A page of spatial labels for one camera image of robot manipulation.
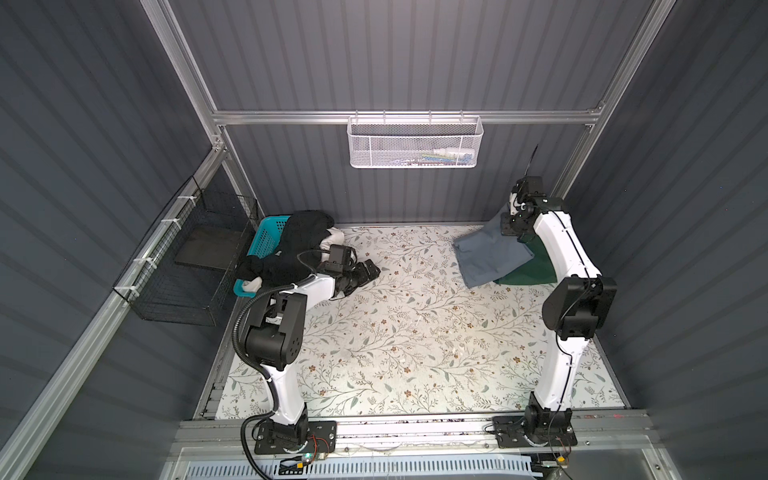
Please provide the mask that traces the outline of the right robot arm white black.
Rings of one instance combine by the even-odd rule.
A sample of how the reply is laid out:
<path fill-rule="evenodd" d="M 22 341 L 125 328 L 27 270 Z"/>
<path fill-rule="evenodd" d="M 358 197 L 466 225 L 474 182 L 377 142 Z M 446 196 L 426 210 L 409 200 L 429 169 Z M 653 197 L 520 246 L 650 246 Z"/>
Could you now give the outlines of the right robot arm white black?
<path fill-rule="evenodd" d="M 553 438 L 572 441 L 572 389 L 578 366 L 607 319 L 617 284 L 590 260 L 563 201 L 548 196 L 539 176 L 526 175 L 515 183 L 509 210 L 501 215 L 501 233 L 521 243 L 540 239 L 557 280 L 542 304 L 542 320 L 552 340 L 525 410 L 523 435 L 541 447 Z"/>

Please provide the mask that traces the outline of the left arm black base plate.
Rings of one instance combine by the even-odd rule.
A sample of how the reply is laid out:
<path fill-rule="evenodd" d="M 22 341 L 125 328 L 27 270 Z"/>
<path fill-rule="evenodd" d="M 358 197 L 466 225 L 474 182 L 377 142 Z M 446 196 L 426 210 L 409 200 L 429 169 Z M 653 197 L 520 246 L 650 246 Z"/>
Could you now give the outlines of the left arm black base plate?
<path fill-rule="evenodd" d="M 333 453 L 338 424 L 335 421 L 309 421 L 289 426 L 266 420 L 254 432 L 257 455 Z"/>

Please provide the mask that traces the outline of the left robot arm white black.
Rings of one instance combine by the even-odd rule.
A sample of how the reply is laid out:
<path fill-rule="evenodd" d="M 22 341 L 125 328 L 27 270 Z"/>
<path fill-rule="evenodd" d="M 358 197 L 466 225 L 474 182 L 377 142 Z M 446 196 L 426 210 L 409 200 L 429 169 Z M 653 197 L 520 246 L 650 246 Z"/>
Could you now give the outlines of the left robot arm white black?
<path fill-rule="evenodd" d="M 307 313 L 318 304 L 346 298 L 381 275 L 370 259 L 354 248 L 333 244 L 295 255 L 294 272 L 278 285 L 260 289 L 237 312 L 231 342 L 239 360 L 264 380 L 269 410 L 243 420 L 240 437 L 248 434 L 256 448 L 298 451 L 310 436 L 308 407 L 298 385 L 295 362 L 301 352 Z"/>

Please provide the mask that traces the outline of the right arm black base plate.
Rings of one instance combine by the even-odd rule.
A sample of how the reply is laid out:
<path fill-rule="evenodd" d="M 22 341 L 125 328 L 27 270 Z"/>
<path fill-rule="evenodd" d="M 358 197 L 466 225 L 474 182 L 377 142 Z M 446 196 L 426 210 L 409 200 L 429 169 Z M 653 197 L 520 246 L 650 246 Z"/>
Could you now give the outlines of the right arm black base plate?
<path fill-rule="evenodd" d="M 528 421 L 523 415 L 501 415 L 491 418 L 489 432 L 500 448 L 563 447 L 570 450 L 578 444 L 573 427 L 552 426 L 548 423 Z"/>

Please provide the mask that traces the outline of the teal plastic laundry basket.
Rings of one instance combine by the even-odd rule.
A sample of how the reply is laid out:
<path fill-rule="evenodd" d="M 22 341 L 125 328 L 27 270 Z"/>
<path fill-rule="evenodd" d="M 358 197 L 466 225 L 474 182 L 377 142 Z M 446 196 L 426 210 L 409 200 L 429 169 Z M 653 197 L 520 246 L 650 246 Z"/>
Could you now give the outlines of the teal plastic laundry basket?
<path fill-rule="evenodd" d="M 289 218 L 289 215 L 264 217 L 259 223 L 246 256 L 238 262 L 236 270 L 240 270 L 241 266 L 245 264 L 247 259 L 251 256 L 264 258 L 274 253 L 280 242 L 285 224 Z"/>

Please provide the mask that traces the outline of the grey-blue t-shirt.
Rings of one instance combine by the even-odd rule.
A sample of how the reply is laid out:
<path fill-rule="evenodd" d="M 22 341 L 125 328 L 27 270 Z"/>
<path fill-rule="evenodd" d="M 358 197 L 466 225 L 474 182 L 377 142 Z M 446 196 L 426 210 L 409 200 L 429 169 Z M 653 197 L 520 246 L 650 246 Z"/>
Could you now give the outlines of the grey-blue t-shirt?
<path fill-rule="evenodd" d="M 496 281 L 534 258 L 515 236 L 501 234 L 503 206 L 482 228 L 456 238 L 453 243 L 459 271 L 467 288 Z"/>

